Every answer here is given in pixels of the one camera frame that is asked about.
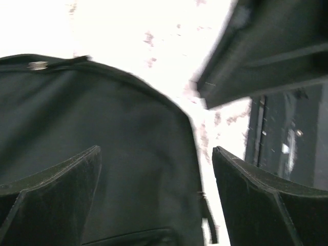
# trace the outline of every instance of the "zipper pull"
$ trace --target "zipper pull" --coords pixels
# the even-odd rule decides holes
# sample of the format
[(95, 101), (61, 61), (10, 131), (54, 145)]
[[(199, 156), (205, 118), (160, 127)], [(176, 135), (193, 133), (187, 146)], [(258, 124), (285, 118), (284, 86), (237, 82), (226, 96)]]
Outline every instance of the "zipper pull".
[(202, 209), (202, 216), (203, 218), (207, 219), (210, 233), (211, 233), (211, 243), (216, 244), (218, 243), (218, 235), (216, 233), (216, 228), (213, 220), (212, 213), (209, 208), (209, 204), (207, 202), (206, 194), (203, 191), (198, 192), (201, 199), (201, 209)]
[(48, 66), (48, 62), (46, 62), (46, 61), (38, 61), (38, 62), (34, 61), (34, 62), (29, 63), (28, 68), (33, 71), (36, 71), (36, 70), (46, 69), (47, 66)]

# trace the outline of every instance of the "white floor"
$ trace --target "white floor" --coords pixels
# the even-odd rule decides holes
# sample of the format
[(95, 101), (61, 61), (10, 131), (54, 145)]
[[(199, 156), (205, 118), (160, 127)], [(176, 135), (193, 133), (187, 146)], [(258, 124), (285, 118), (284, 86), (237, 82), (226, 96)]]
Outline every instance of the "white floor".
[(191, 116), (220, 246), (230, 243), (211, 164), (212, 148), (221, 145), (243, 158), (250, 101), (205, 110), (193, 81), (222, 35), (232, 1), (0, 0), (0, 57), (89, 54), (97, 62), (141, 77)]

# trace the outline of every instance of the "black fabric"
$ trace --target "black fabric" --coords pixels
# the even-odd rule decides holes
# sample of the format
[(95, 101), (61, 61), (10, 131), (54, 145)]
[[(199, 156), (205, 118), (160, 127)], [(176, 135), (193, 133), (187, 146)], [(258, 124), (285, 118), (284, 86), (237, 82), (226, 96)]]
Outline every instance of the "black fabric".
[(328, 0), (239, 0), (197, 82), (209, 108), (328, 78)]
[[(29, 61), (50, 66), (33, 71)], [(6, 57), (0, 59), (0, 115), (0, 183), (101, 147), (83, 243), (170, 228), (177, 235), (172, 245), (203, 244), (189, 119), (140, 79), (84, 58)]]
[(221, 147), (212, 160), (231, 246), (328, 244), (328, 191), (279, 178)]
[(92, 147), (0, 186), (0, 214), (6, 213), (0, 221), (0, 245), (79, 246), (100, 170), (100, 148)]

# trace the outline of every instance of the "stain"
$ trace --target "stain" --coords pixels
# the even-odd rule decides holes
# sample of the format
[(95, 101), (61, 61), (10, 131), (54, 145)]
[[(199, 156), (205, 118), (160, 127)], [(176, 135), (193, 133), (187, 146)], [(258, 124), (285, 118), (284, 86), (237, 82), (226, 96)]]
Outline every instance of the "stain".
[(145, 38), (144, 42), (146, 44), (149, 44), (151, 47), (154, 47), (154, 44), (153, 44), (154, 35), (151, 34), (150, 31), (146, 32), (145, 35), (146, 35), (146, 38)]
[(156, 62), (157, 61), (157, 59), (156, 58), (150, 58), (148, 61), (147, 61), (147, 64), (148, 64), (148, 67), (149, 68), (152, 68), (153, 67), (153, 65), (154, 65), (154, 62)]
[(201, 4), (206, 4), (206, 0), (195, 0), (196, 1), (196, 6), (199, 7)]

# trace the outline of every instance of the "black backpack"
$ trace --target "black backpack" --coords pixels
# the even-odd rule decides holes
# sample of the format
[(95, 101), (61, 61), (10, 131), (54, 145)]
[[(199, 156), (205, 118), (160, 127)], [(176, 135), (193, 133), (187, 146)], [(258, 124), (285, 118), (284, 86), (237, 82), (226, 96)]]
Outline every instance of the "black backpack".
[(200, 246), (203, 218), (217, 242), (189, 119), (137, 77), (87, 57), (1, 58), (0, 115), (0, 184), (101, 147), (84, 245)]

